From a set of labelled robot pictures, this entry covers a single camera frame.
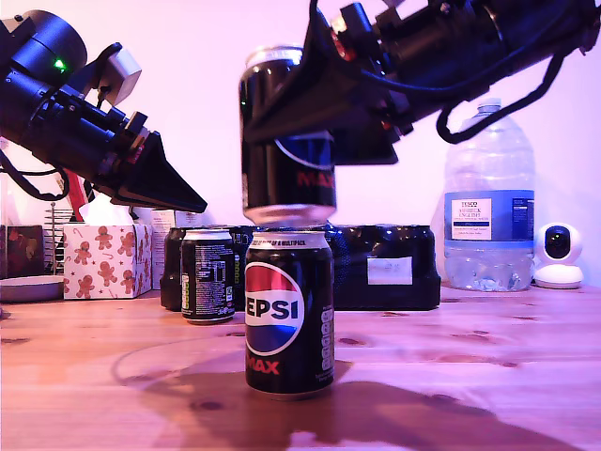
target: wooden table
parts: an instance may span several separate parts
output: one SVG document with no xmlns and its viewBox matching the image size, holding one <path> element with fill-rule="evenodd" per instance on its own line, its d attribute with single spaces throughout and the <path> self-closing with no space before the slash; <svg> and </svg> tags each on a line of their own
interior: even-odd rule
<svg viewBox="0 0 601 451">
<path fill-rule="evenodd" d="M 244 381 L 243 316 L 192 326 L 156 297 L 5 305 L 2 449 L 601 450 L 601 290 L 336 315 L 330 394 Z"/>
</svg>

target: large plastic bottle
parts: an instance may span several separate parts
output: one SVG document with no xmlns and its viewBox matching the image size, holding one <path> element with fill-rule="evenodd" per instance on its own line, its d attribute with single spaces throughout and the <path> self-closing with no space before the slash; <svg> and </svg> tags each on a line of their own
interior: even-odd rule
<svg viewBox="0 0 601 451">
<path fill-rule="evenodd" d="M 488 99 L 462 130 L 501 109 Z M 534 247 L 534 153 L 506 117 L 452 146 L 445 170 L 445 270 L 456 288 L 514 291 L 530 286 Z"/>
</svg>

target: robotic arm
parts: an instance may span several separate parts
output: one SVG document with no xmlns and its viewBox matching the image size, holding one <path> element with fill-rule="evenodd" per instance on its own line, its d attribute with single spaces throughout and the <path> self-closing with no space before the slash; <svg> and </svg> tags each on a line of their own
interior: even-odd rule
<svg viewBox="0 0 601 451">
<path fill-rule="evenodd" d="M 441 111 L 437 130 L 449 143 L 539 100 L 574 50 L 590 51 L 599 34 L 594 0 L 429 0 L 402 19 L 395 6 L 370 24 L 361 4 L 326 22 L 311 1 L 303 59 L 246 127 L 248 142 L 332 130 L 335 164 L 396 163 L 392 143 L 412 124 Z M 462 101 L 551 56 L 542 84 L 461 133 L 448 117 Z"/>
<path fill-rule="evenodd" d="M 140 68 L 116 43 L 85 65 L 85 45 L 71 26 L 45 11 L 0 23 L 0 133 L 52 164 L 95 184 L 117 204 L 205 210 L 207 203 L 166 161 L 162 140 L 145 127 L 146 116 L 127 119 L 114 106 L 130 95 Z M 97 107 L 85 101 L 99 91 Z M 26 192 L 41 194 L 0 151 L 0 164 Z"/>
</svg>

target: pepsi max can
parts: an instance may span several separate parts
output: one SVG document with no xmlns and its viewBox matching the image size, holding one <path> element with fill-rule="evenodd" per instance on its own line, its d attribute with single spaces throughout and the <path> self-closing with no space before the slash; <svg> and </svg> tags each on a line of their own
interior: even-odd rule
<svg viewBox="0 0 601 451">
<path fill-rule="evenodd" d="M 181 314 L 192 324 L 234 316 L 234 251 L 224 229 L 188 230 L 181 244 Z"/>
<path fill-rule="evenodd" d="M 309 397 L 334 375 L 333 260 L 324 233 L 254 233 L 246 255 L 246 381 Z"/>
<path fill-rule="evenodd" d="M 290 72 L 302 48 L 261 48 L 246 61 L 239 85 L 244 215 L 258 226 L 314 226 L 336 211 L 333 137 L 329 132 L 244 140 L 244 127 L 261 113 Z"/>
</svg>

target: camera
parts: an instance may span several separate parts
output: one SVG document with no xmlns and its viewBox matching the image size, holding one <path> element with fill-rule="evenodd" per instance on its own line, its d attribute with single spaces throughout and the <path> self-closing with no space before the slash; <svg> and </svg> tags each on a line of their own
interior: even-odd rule
<svg viewBox="0 0 601 451">
<path fill-rule="evenodd" d="M 578 288 L 582 270 L 575 265 L 582 253 L 578 231 L 568 224 L 551 223 L 536 234 L 534 282 L 544 288 Z"/>
</svg>

